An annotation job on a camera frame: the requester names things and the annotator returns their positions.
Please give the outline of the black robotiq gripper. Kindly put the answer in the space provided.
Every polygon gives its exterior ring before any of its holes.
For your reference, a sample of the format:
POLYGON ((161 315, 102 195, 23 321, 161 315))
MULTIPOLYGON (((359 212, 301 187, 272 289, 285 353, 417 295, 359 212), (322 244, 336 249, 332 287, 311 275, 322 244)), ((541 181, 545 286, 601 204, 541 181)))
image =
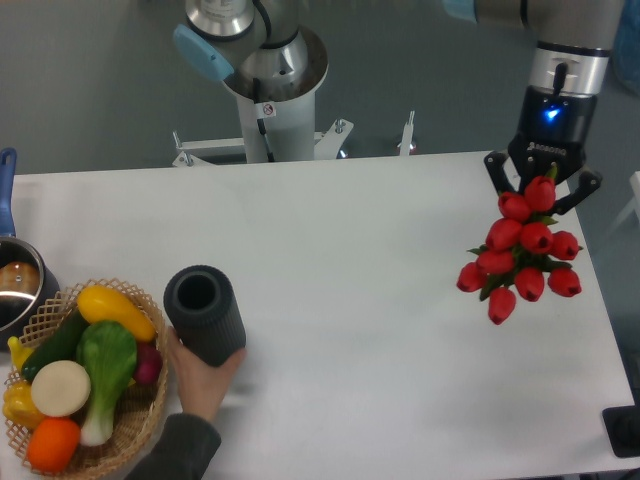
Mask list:
MULTIPOLYGON (((561 183, 586 163, 585 143, 596 110, 595 96, 555 96, 533 86, 526 89, 519 123, 506 150, 484 157, 484 166, 498 196, 521 193, 538 176, 556 168, 561 183)), ((599 172, 582 170, 578 186, 556 200, 550 215, 564 215, 602 184, 599 172)))

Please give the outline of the person's bare hand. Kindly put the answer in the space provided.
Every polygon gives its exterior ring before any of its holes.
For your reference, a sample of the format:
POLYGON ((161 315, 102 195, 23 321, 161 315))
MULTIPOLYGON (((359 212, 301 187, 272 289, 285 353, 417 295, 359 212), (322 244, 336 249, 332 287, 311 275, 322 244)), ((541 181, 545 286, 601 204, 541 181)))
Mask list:
POLYGON ((168 349, 182 410, 212 423, 247 351, 239 349, 220 367, 213 367, 191 352, 173 327, 168 332, 168 349))

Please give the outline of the grey sleeved forearm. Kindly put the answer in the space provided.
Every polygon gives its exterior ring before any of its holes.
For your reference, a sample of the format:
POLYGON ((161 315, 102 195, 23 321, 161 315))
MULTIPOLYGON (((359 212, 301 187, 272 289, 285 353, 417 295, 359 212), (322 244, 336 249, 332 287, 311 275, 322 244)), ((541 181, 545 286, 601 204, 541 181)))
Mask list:
POLYGON ((125 479, 200 480, 221 443, 218 431, 204 419, 186 413, 172 414, 152 450, 125 479))

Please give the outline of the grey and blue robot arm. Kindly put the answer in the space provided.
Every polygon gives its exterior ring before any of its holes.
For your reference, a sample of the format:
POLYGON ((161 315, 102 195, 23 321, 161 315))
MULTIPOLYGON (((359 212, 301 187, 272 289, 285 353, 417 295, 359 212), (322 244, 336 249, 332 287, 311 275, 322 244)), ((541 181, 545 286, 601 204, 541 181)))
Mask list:
MULTIPOLYGON (((546 173, 572 176, 577 189, 548 209, 563 215, 595 192, 601 175, 586 166, 584 145, 624 9, 620 1, 448 1, 446 12, 471 22, 514 25, 538 42, 516 134, 484 163, 498 192, 546 173)), ((315 93, 328 70, 320 39, 299 22, 294 1, 189 1, 174 44, 207 80, 236 98, 251 163, 314 160, 315 93)))

